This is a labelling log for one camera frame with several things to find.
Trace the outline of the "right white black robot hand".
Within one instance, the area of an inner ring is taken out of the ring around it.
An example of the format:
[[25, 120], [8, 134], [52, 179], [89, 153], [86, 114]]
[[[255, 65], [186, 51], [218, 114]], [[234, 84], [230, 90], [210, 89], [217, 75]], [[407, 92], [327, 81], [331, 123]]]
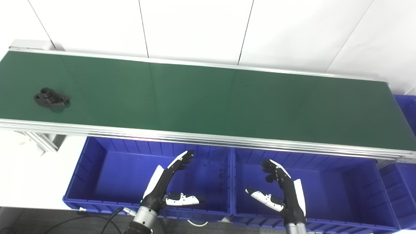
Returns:
[[286, 169], [271, 159], [262, 159], [261, 167], [267, 173], [266, 182], [278, 182], [283, 191], [281, 199], [253, 187], [247, 187], [246, 193], [268, 208], [280, 213], [285, 225], [306, 225], [306, 201], [300, 179], [293, 180]]

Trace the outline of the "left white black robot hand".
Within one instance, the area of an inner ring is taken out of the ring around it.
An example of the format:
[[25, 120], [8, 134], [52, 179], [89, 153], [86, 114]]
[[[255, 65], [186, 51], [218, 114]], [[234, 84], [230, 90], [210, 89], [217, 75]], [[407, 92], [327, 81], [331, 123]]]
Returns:
[[187, 150], [178, 155], [167, 168], [157, 166], [148, 187], [140, 202], [141, 207], [147, 207], [156, 213], [159, 213], [165, 206], [191, 206], [204, 203], [204, 196], [187, 195], [180, 193], [167, 193], [167, 188], [179, 170], [186, 169], [187, 164], [193, 159], [194, 150]]

